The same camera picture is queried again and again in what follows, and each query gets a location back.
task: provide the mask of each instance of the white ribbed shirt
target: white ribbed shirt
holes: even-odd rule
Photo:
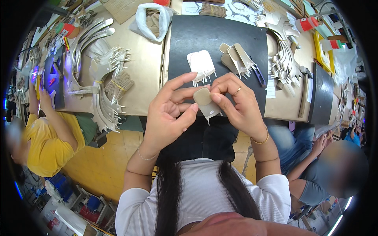
[[[213,161],[207,158],[181,162],[182,194],[178,208],[177,230],[215,213],[234,212],[226,191],[218,180],[221,163],[220,160]],[[241,174],[239,177],[259,207],[262,220],[287,223],[291,200],[286,176],[268,175],[260,179],[256,185]],[[150,192],[141,188],[131,188],[119,199],[115,220],[117,235],[153,236],[156,216],[156,181],[153,182]]]

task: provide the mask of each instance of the wrist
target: wrist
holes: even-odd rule
[[[253,132],[248,132],[246,134],[256,142],[264,142],[268,137],[268,130],[265,127],[264,122],[262,122],[262,124],[258,126],[253,127],[253,129]]]
[[[160,149],[155,148],[148,141],[143,140],[139,146],[139,152],[144,159],[149,159],[160,152]]]

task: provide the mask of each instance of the blue jeans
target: blue jeans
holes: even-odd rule
[[[310,153],[315,126],[298,122],[295,123],[295,130],[292,133],[288,121],[264,119],[264,122],[277,146],[281,172],[286,175]]]

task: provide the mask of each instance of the black work mat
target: black work mat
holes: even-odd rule
[[[328,125],[333,100],[333,79],[318,64],[313,62],[314,85],[308,122],[312,125]]]
[[[220,60],[222,53],[219,51],[221,43],[234,45],[239,43],[252,60],[258,64],[266,83],[268,83],[268,46],[266,41],[266,29],[245,24],[235,20],[227,20],[206,15],[174,15],[172,18],[172,31],[169,51],[168,80],[190,72],[190,66],[186,56],[191,52],[207,50],[213,61],[218,77],[230,72]],[[215,79],[210,75],[211,84]],[[251,88],[256,95],[262,117],[265,112],[266,90],[262,88],[256,75],[252,72],[245,85]],[[193,87],[193,83],[186,83],[182,88]]]
[[[63,94],[63,81],[64,78],[61,78],[60,80],[58,78],[55,78],[55,82],[49,86],[50,74],[57,74],[57,71],[55,71],[53,67],[53,60],[54,57],[58,57],[58,61],[56,62],[60,72],[63,74],[63,63],[62,63],[62,54],[63,50],[65,50],[65,46],[61,46],[59,49],[56,50],[56,54],[51,54],[46,60],[45,60],[45,73],[43,75],[43,87],[48,91],[49,94],[53,90],[56,91],[54,103],[55,103],[55,109],[64,108],[64,94]]]

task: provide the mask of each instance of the blue light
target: blue light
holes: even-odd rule
[[[17,192],[19,193],[21,200],[23,200],[19,186],[17,185],[16,181],[14,182],[14,185],[16,185]]]
[[[38,75],[38,68],[39,68],[38,66],[34,67],[32,77],[31,77],[31,83],[34,84],[34,85],[36,83],[36,78],[37,78],[37,75]]]

